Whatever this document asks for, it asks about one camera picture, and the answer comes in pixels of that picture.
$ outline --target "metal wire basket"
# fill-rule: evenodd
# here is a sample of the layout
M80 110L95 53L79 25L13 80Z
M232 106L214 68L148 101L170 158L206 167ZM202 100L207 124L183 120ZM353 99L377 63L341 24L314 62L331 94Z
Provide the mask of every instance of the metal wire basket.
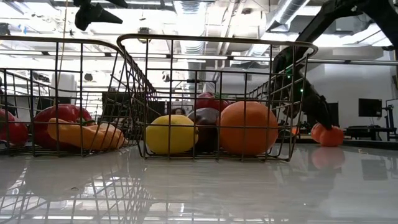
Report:
M135 77L141 78L137 83L133 84L133 87L138 89L138 92L142 92L138 101L144 104L136 104L137 110L143 116L139 117L137 124L140 124L142 128L143 138L145 142L139 147L140 154L143 158L185 158L185 159L255 159L263 160L266 159L280 159L289 161L292 157L295 141L297 138L297 132L300 129L300 117L301 117L301 104L305 91L305 81L307 73L307 59L317 52L317 47L303 42L278 42L269 40L255 40L255 39L235 39L235 38L217 38L217 37L189 37L189 36L173 36L173 35L141 35L141 34L126 34L118 38L118 46L125 55L125 60L133 62L134 56L129 56L126 46L130 41L140 40L141 43L146 45L144 54L145 67L141 70L136 70L137 74ZM159 53L150 48L150 43L163 42L168 45L169 51L163 54L162 57ZM240 57L240 56L227 56L224 50L229 44L238 45L263 45L269 47L270 51L266 57ZM189 53L189 47L201 47L203 45L218 46L214 47L218 49L215 54L179 54L179 52ZM273 49L283 49L284 46L292 48L292 61L291 66L285 67L282 72L273 73ZM303 58L295 58L297 49L303 47L310 49L311 51L306 54ZM166 62L166 67L159 67L154 65L151 67L150 61L156 58L157 60L163 60ZM178 62L185 60L188 66L179 67ZM226 70L225 64L230 65L233 62L248 64L249 66L239 66L239 70ZM262 66L259 66L257 71L248 70L254 62L261 62ZM204 68L205 66L213 67L211 69ZM292 78L292 74L296 74L301 71L300 78ZM164 82L167 82L167 86L158 87L152 85L150 82L142 82L141 80L151 80L154 75L159 75L161 72L164 76ZM231 89L225 90L225 83L228 83L232 78L236 76L240 78L241 91L233 91ZM278 85L274 80L278 80L278 83L282 82L282 85ZM220 122L211 125L202 125L197 122L197 111L196 106L199 100L204 100L204 97L199 96L203 90L210 88L211 91L216 91L219 96L215 99L220 103L223 100L229 100L231 102L243 101L244 102L244 125L240 126L222 126ZM158 105L160 102L165 101L163 109L159 109ZM241 150L241 153L227 153L223 144L220 143L220 131L223 128L237 128L242 129L242 135L244 136L243 142L247 142L247 132L250 129L266 129L266 133L272 129L268 126L247 126L246 125L246 105L248 102L255 101L267 106L268 116L270 113L274 113L279 125L277 143L268 149L264 149L264 153L250 155L247 153L250 149L247 146ZM186 108L186 110L193 110L193 124L175 124L172 122L172 109L173 108ZM154 124L153 121L165 114L168 114L168 123L166 124ZM222 118L221 110L218 112L218 117ZM147 127L160 126L167 127L166 135L168 137L167 144L164 145L163 152L154 153L150 147L147 146L148 136L144 130ZM171 132L172 128L176 127L193 127L194 130L200 128L213 128L216 129L216 147L214 149L207 150L206 152L199 151L195 144L197 138L200 138L196 134L192 137L192 148L186 152L174 153L170 148L172 144ZM264 135L266 142L268 142L268 134ZM158 139L151 139L149 141L160 141Z
M131 83L143 85L142 71L130 58L123 59L117 46L84 39L0 36L0 40L45 46L39 52L2 50L12 57L0 62L0 154L87 156L129 147L141 139L136 121L143 115L137 104L143 104L144 97ZM109 63L96 62L99 58L108 58ZM88 63L107 69L97 81L102 85L90 81L95 74L85 72ZM146 86L146 93L154 92L150 84ZM46 108L52 112L39 119Z

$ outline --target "ceiling duct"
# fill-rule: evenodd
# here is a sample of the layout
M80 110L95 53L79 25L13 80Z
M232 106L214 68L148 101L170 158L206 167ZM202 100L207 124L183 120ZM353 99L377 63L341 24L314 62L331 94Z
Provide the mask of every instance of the ceiling duct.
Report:
M261 36L260 39L266 40L267 31L272 29L278 29L279 31L289 31L290 23L296 17L299 10L307 5L310 0L280 0L278 7L275 11L267 14L266 32ZM246 56L258 57L264 54L268 49L269 45L254 44L249 50Z
M200 1L174 1L174 8L178 16L178 34L190 36L204 36L206 31L207 3ZM204 41L180 41L182 54L201 55L205 53ZM199 70L202 63L188 62L188 69ZM204 79L205 73L198 72L198 79ZM188 72L188 79L195 79L195 72ZM189 89L194 84L187 83Z

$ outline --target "yellow bell pepper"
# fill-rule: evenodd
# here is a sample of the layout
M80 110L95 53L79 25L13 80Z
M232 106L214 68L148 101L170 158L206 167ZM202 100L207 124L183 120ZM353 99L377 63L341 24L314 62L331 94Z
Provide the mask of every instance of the yellow bell pepper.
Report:
M49 120L50 124L47 127L47 132L49 133L49 136L54 140L57 140L57 125L55 124L56 120L56 118L51 118ZM80 131L81 129L79 124L70 124L68 121L58 119L58 132L60 142L80 147ZM120 129L115 128L112 124L109 124L109 127L108 124L84 126L82 128L82 131L83 149L89 150L91 148L92 150L96 151L118 149L124 143L123 133Z

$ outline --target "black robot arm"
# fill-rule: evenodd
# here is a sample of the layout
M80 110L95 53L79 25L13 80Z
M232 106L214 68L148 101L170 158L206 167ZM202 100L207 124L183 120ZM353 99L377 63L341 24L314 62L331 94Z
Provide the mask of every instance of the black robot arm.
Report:
M362 13L367 14L380 27L394 47L398 47L398 26L396 25L398 14L388 0L330 0L323 4L320 12L304 28L296 41L314 42L336 19L356 16ZM306 47L296 47L295 49L287 47L282 50L274 59L272 72L283 71L286 67L293 64L293 53L295 54L294 58L299 59L305 55L307 50ZM299 68L295 69L295 73L292 74L294 80L303 78L303 74L299 70ZM271 81L271 87L274 91L288 84L290 82L284 81L283 77L277 77ZM331 129L332 123L326 99L315 91L308 80L306 80L304 88L302 85L303 82L298 82L294 85L293 101L299 101L302 94L304 94L302 111L306 115L313 116L327 129ZM285 98L289 96L289 90L284 89L276 94L277 96L273 96L274 98ZM284 113L287 116L296 116L299 109L299 105L295 105L293 113L290 110L285 110Z

